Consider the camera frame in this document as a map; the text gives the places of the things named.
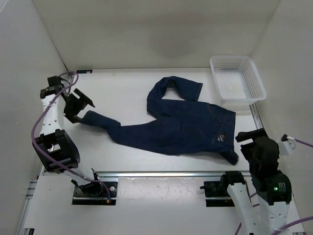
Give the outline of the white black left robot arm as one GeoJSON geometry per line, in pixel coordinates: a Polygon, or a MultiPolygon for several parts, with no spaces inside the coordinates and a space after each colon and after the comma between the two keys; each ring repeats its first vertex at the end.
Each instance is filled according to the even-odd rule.
{"type": "Polygon", "coordinates": [[[79,89],[70,91],[72,83],[61,76],[47,79],[48,87],[40,91],[44,112],[36,121],[41,124],[39,136],[32,136],[33,147],[45,170],[49,173],[67,175],[82,192],[99,195],[103,185],[92,169],[79,166],[80,154],[73,140],[64,129],[64,120],[78,123],[78,114],[93,101],[79,89]]]}

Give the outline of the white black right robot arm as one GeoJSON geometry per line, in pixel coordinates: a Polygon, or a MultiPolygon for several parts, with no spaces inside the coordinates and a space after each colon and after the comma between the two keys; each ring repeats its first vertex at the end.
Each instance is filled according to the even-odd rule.
{"type": "Polygon", "coordinates": [[[252,140],[241,145],[241,152],[249,164],[260,214],[251,203],[246,180],[238,171],[227,171],[221,177],[220,191],[230,196],[248,235],[287,234],[287,215],[292,199],[291,182],[279,170],[280,155],[290,155],[295,150],[295,140],[283,135],[280,141],[270,139],[264,129],[240,132],[237,142],[252,140]]]}

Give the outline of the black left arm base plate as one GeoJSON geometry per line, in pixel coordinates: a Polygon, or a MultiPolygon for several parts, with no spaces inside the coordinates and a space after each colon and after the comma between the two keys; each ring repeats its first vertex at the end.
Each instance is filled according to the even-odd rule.
{"type": "Polygon", "coordinates": [[[110,193],[101,184],[91,184],[87,187],[75,186],[72,198],[73,205],[97,205],[97,206],[115,206],[118,190],[118,182],[104,182],[110,193]]]}

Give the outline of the dark blue denim trousers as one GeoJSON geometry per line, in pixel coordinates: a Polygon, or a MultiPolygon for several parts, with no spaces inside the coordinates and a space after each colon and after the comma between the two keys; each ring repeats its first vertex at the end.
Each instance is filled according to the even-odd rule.
{"type": "Polygon", "coordinates": [[[155,120],[122,126],[88,111],[81,124],[104,129],[117,144],[166,155],[218,153],[230,164],[234,150],[236,114],[218,105],[200,102],[202,84],[177,76],[158,81],[147,96],[147,112],[155,120]]]}

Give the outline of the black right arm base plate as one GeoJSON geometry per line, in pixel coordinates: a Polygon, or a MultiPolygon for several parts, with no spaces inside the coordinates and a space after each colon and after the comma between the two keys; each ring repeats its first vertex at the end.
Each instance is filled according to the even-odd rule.
{"type": "Polygon", "coordinates": [[[235,207],[233,200],[226,191],[226,186],[230,183],[243,183],[243,181],[226,181],[220,179],[219,181],[205,181],[200,190],[204,191],[206,207],[235,207]]]}

